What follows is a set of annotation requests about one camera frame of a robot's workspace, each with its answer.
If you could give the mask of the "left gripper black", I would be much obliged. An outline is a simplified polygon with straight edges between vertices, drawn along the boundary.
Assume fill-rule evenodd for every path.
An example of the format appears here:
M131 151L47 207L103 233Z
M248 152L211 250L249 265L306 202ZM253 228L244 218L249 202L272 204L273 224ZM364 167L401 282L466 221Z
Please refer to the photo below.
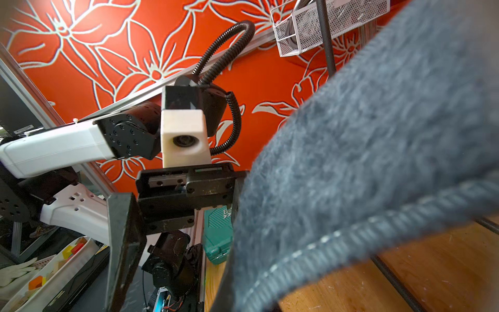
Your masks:
M137 201L131 192L111 194L105 310L122 309L146 235L190 228L196 211L231 206L247 175L230 163L143 170L136 179Z

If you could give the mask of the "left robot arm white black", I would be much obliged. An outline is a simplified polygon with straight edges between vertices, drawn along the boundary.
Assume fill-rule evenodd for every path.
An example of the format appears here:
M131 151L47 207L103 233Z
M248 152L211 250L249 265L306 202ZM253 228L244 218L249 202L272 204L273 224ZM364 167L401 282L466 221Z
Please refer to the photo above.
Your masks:
M162 290L163 311L199 311L201 245L183 232L195 213L235 205L244 172L213 164L240 135L239 105L227 101L233 130L220 146L216 132L223 106L176 108L145 102L116 114L75 122L1 143L1 216L14 222L43 222L77 231L110 248L108 311L119 311L143 252L143 269ZM75 165L95 160L162 153L161 169L143 170L136 194L98 198L79 182Z

